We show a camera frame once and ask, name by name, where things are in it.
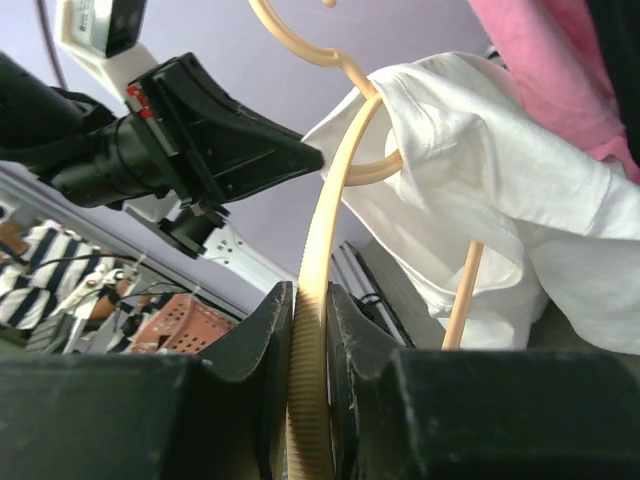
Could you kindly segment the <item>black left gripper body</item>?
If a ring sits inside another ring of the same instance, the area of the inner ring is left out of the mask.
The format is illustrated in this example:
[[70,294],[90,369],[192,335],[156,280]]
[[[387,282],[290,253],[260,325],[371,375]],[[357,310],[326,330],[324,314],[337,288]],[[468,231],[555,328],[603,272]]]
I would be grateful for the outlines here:
[[115,122],[100,200],[174,191],[182,203],[220,202],[220,88],[189,52],[127,85],[130,113]]

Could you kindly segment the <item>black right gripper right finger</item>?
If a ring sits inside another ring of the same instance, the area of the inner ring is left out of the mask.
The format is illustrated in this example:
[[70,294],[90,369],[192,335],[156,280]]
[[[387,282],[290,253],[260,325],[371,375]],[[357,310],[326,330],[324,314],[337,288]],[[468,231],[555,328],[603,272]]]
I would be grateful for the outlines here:
[[639,385],[594,352],[399,345],[328,292],[340,479],[635,479]]

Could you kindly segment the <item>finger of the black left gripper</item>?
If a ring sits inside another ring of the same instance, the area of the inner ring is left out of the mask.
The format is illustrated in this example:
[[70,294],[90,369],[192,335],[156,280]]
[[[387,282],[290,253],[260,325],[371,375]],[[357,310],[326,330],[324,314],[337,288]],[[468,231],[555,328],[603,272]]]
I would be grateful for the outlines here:
[[320,170],[324,156],[302,136],[234,100],[189,56],[198,95],[189,131],[203,151],[222,201],[239,201]]

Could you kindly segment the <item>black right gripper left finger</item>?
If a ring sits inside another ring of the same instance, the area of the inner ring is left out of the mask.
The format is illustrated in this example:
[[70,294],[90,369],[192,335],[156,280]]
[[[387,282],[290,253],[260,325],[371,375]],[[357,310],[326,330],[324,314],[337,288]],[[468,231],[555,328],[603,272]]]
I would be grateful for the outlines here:
[[199,355],[5,355],[5,479],[278,479],[293,287]]

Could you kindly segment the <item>cream wooden hanger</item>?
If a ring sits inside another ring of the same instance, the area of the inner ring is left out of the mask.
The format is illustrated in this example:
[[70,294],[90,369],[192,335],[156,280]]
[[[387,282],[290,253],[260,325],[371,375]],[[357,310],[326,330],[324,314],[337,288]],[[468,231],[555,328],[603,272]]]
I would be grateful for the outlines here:
[[290,344],[287,467],[291,479],[332,479],[334,460],[327,392],[327,290],[337,210],[346,186],[368,185],[400,171],[393,152],[365,166],[352,159],[383,101],[374,84],[345,52],[311,44],[294,33],[267,1],[251,7],[266,29],[289,51],[321,67],[341,69],[365,98],[332,161],[308,230],[298,276]]

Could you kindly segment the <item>white t-shirt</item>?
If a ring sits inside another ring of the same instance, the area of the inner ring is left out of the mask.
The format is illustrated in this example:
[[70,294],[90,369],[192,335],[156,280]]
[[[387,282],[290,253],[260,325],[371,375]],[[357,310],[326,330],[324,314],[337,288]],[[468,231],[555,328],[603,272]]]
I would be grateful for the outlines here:
[[343,193],[441,324],[484,246],[461,345],[520,350],[548,302],[584,341],[639,351],[639,188],[534,121],[509,74],[444,53],[372,73],[383,104],[354,156],[402,169]]

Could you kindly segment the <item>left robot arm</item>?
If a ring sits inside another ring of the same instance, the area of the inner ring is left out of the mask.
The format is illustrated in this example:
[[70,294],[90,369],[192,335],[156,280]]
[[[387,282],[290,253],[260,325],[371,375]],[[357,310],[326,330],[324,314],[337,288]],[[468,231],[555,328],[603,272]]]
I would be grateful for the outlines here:
[[132,81],[129,112],[45,85],[1,59],[1,157],[72,203],[121,209],[174,193],[175,220],[147,227],[189,257],[225,225],[227,206],[318,171],[322,153],[232,99],[191,53]]

